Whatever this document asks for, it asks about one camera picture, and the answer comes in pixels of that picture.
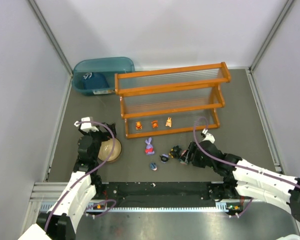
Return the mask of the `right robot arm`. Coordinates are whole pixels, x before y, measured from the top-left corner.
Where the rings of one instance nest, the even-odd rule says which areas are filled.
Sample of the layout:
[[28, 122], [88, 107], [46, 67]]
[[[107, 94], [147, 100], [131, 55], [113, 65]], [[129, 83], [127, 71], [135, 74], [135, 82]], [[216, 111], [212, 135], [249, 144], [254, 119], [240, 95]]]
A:
[[273, 172], [237, 155], [223, 153], [208, 140], [191, 142], [180, 160], [211, 168], [223, 177], [231, 191], [281, 208], [300, 222], [300, 176]]

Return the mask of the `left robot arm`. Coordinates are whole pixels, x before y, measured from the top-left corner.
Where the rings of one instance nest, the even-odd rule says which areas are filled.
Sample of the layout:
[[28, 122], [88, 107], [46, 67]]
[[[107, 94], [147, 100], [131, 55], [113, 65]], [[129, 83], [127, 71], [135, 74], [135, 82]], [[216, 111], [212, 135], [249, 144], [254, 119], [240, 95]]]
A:
[[77, 142], [77, 159], [65, 189], [56, 203], [21, 236], [21, 240], [74, 240], [83, 215], [92, 198], [102, 191], [101, 177], [97, 174], [104, 164], [98, 162], [102, 144], [112, 142], [110, 152], [116, 146], [115, 123], [100, 123], [90, 117], [76, 121], [74, 125], [82, 134]]

